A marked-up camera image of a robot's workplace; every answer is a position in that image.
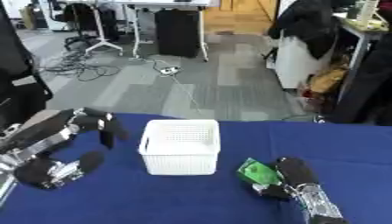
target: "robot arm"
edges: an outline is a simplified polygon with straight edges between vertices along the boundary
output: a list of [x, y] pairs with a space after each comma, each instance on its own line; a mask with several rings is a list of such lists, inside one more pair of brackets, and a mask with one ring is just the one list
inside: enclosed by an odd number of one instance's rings
[[57, 189], [92, 172], [103, 162], [98, 151], [64, 163], [51, 155], [68, 146], [79, 134], [98, 130], [101, 143], [112, 148], [114, 137], [125, 140], [127, 132], [110, 114], [91, 108], [68, 109], [27, 128], [13, 125], [0, 138], [0, 173], [41, 189]]
[[296, 200], [304, 209], [307, 224], [347, 224], [303, 160], [282, 157], [270, 167], [281, 182], [278, 185], [253, 184], [253, 188], [261, 195]]

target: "desk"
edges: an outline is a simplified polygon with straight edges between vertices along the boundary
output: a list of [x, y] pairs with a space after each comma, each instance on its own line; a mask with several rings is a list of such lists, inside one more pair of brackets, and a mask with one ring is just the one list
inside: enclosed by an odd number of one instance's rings
[[143, 8], [155, 8], [155, 9], [179, 9], [179, 10], [197, 10], [199, 12], [199, 45], [203, 53], [204, 61], [208, 61], [207, 44], [204, 39], [204, 18], [203, 10], [209, 6], [211, 0], [192, 0], [189, 3], [177, 3], [173, 0], [114, 0], [116, 3], [121, 2], [127, 4], [130, 9], [133, 10], [133, 25], [135, 33], [135, 44], [133, 47], [133, 56], [139, 58], [138, 49], [140, 45], [140, 33], [139, 33], [139, 19], [138, 11]]
[[355, 75], [358, 72], [361, 62], [363, 61], [363, 57], [368, 51], [369, 42], [371, 40], [379, 40], [384, 33], [388, 32], [388, 29], [385, 28], [381, 30], [366, 30], [363, 27], [358, 26], [355, 22], [351, 21], [350, 19], [340, 17], [339, 21], [343, 29], [357, 36], [359, 39], [355, 47], [353, 57], [351, 58], [350, 61], [350, 65], [349, 65], [350, 71], [348, 72], [348, 76], [345, 78], [345, 81], [343, 83], [342, 89], [339, 94], [339, 99], [341, 99], [343, 94], [350, 87]]
[[[177, 3], [174, 2], [174, 0], [66, 0], [69, 3], [85, 3], [85, 4], [122, 4], [122, 7], [124, 5], [127, 5], [132, 11], [133, 11], [133, 27], [134, 27], [134, 35], [135, 35], [135, 43], [133, 46], [133, 56], [135, 58], [139, 58], [138, 54], [138, 49], [141, 44], [140, 41], [140, 33], [139, 33], [139, 19], [138, 19], [138, 11], [143, 9], [143, 8], [148, 8], [148, 9], [179, 9], [179, 10], [197, 10], [199, 12], [199, 44], [201, 51], [203, 53], [204, 61], [208, 61], [208, 54], [207, 54], [207, 44], [204, 38], [204, 18], [203, 18], [203, 10], [205, 7], [209, 6], [211, 3], [211, 0], [192, 0], [189, 3]], [[95, 18], [97, 22], [98, 28], [102, 28], [101, 25], [101, 20], [99, 19], [99, 13], [95, 13]], [[125, 19], [127, 20], [127, 25], [130, 23], [128, 17], [126, 16], [125, 13]], [[101, 46], [110, 46], [117, 48], [116, 46], [113, 46], [112, 44], [107, 44], [102, 42], [101, 38]]]
[[101, 21], [101, 16], [100, 16], [100, 12], [97, 9], [97, 4], [100, 3], [109, 3], [111, 1], [98, 1], [98, 0], [65, 0], [67, 3], [69, 4], [77, 4], [77, 3], [81, 3], [81, 4], [87, 4], [90, 5], [91, 9], [94, 12], [94, 18], [95, 18], [95, 22], [96, 22], [96, 27], [98, 29], [98, 40], [99, 42], [95, 45], [90, 46], [88, 49], [86, 49], [86, 54], [89, 54], [90, 52], [92, 52], [93, 50], [95, 50], [98, 47], [101, 46], [108, 46], [111, 48], [115, 48], [119, 51], [120, 56], [123, 55], [123, 48], [118, 46], [118, 45], [114, 45], [112, 43], [109, 43], [106, 38], [105, 38], [105, 33], [103, 31], [102, 28], [102, 21]]

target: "white desk leg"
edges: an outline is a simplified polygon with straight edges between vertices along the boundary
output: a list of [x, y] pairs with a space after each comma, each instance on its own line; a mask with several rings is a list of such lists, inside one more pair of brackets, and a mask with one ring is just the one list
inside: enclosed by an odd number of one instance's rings
[[368, 35], [363, 35], [358, 40], [357, 46], [355, 47], [355, 51], [353, 52], [353, 57], [350, 61], [350, 71], [348, 72], [347, 77], [344, 80], [344, 83], [341, 87], [339, 93], [339, 101], [343, 97], [343, 94], [350, 88], [351, 83], [353, 82], [355, 75], [360, 68], [360, 65], [363, 61], [363, 57], [368, 51], [368, 44], [370, 42], [370, 38]]
[[139, 17], [137, 15], [137, 9], [132, 9], [132, 16], [133, 16], [133, 32], [135, 35], [135, 43], [133, 45], [133, 57], [138, 59], [139, 55], [137, 51], [139, 50], [140, 45], [140, 33], [139, 33]]
[[204, 40], [204, 17], [203, 10], [199, 10], [199, 43], [201, 51], [203, 52], [204, 61], [208, 62], [208, 46], [206, 41]]
[[98, 34], [99, 34], [99, 38], [98, 39], [100, 40], [100, 42], [98, 42], [96, 45], [90, 46], [86, 50], [86, 54], [89, 54], [91, 51], [95, 50], [98, 47], [108, 46], [108, 47], [112, 47], [112, 48], [115, 48], [115, 49], [119, 50], [120, 51], [120, 56], [122, 56], [123, 55], [123, 48], [118, 46], [118, 45], [113, 45], [112, 43], [109, 43], [105, 39], [105, 33], [103, 32], [103, 28], [102, 28], [102, 21], [101, 21], [100, 12], [98, 11], [98, 9], [96, 7], [93, 7], [93, 11], [94, 11], [94, 18], [95, 18], [96, 26], [98, 28]]
[[127, 5], [125, 4], [122, 5], [122, 14], [124, 15], [125, 23], [127, 23], [125, 26], [125, 33], [130, 33], [130, 19], [128, 18]]

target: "basket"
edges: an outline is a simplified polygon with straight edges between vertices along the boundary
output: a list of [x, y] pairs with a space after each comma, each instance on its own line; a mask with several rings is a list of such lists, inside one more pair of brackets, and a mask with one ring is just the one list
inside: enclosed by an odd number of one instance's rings
[[153, 120], [144, 131], [139, 153], [152, 175], [210, 175], [221, 150], [215, 120]]

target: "green package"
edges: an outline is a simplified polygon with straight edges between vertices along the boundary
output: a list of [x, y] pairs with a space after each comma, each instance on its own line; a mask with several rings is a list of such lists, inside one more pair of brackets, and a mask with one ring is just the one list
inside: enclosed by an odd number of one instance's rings
[[237, 170], [239, 177], [250, 184], [279, 185], [277, 173], [267, 165], [261, 164], [253, 158], [248, 158]]

